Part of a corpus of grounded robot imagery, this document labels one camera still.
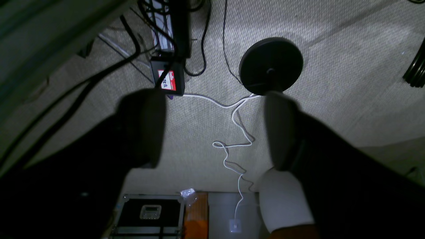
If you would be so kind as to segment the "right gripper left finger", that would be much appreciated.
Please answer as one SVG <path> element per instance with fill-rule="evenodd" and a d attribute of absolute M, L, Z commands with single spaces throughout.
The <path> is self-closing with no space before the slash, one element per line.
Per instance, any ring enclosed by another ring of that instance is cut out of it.
<path fill-rule="evenodd" d="M 124 96 L 116 111 L 119 151 L 134 168 L 155 169 L 160 161 L 166 124 L 166 97 L 157 88 Z"/>

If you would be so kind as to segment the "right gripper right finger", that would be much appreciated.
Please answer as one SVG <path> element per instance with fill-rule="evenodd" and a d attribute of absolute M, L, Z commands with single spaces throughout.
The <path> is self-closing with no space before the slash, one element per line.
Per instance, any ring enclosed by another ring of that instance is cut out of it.
<path fill-rule="evenodd" d="M 278 171 L 296 171 L 307 157 L 304 116 L 298 104 L 271 91 L 264 103 L 264 119 L 272 164 Z"/>

